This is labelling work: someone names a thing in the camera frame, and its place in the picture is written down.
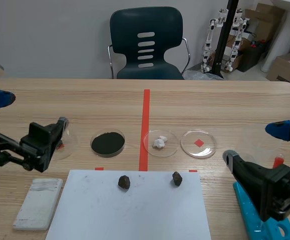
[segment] white paper sheet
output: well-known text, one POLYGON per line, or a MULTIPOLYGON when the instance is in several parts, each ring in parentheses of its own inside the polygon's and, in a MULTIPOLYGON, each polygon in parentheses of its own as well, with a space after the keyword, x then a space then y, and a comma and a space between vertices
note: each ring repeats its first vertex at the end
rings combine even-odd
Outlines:
POLYGON ((210 240, 199 174, 181 175, 71 170, 46 240, 210 240))

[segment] floor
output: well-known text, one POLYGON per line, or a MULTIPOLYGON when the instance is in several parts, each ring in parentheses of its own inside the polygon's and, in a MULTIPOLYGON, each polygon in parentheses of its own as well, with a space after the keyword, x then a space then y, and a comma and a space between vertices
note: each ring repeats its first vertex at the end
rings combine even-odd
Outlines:
POLYGON ((241 72, 234 70, 231 73, 221 72, 226 80, 232 81, 269 81, 266 79, 266 73, 260 70, 261 63, 247 70, 246 72, 241 72))

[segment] red tape strip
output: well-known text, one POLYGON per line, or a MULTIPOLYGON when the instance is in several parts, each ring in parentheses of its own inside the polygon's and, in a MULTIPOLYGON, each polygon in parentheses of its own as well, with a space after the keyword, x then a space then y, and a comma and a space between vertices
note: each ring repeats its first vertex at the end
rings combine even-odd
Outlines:
POLYGON ((145 145, 148 147, 148 138, 144 141, 146 133, 149 132, 149 104, 150 90, 144 90, 143 102, 143 119, 141 123, 141 138, 140 138, 140 155, 139 155, 139 171, 148 171, 148 152, 145 145))

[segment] wooden table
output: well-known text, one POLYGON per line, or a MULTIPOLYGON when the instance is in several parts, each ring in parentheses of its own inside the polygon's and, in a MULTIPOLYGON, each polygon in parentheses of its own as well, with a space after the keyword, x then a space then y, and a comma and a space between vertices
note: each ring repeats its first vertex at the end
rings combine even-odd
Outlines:
MULTIPOLYGON (((79 138, 75 152, 52 161, 44 173, 28 172, 13 163, 0 167, 0 240, 45 239, 47 231, 12 228, 33 178, 65 181, 70 169, 95 167, 138 170, 143 91, 148 88, 150 129, 170 129, 178 137, 188 129, 202 129, 217 140, 217 152, 211 158, 194 159, 179 148, 167 158, 149 155, 148 170, 198 170, 212 239, 247 239, 232 187, 234 177, 222 153, 235 147, 243 126, 290 119, 290 84, 282 82, 6 79, 0 88, 17 96, 13 105, 0 109, 3 134, 19 141, 27 134, 30 122, 47 125, 66 116, 79 138), (126 137, 125 149, 113 158, 97 157, 90 149, 93 133, 105 128, 117 128, 126 137)), ((290 142, 284 142, 280 152, 290 166, 290 142)))

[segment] red square piece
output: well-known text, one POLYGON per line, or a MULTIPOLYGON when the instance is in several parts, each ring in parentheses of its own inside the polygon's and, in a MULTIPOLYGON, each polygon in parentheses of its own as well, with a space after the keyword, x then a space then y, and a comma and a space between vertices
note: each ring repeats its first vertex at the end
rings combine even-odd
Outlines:
POLYGON ((203 142, 202 140, 198 139, 198 140, 195 142, 195 144, 196 144, 197 146, 201 147, 201 146, 204 145, 204 142, 203 142))

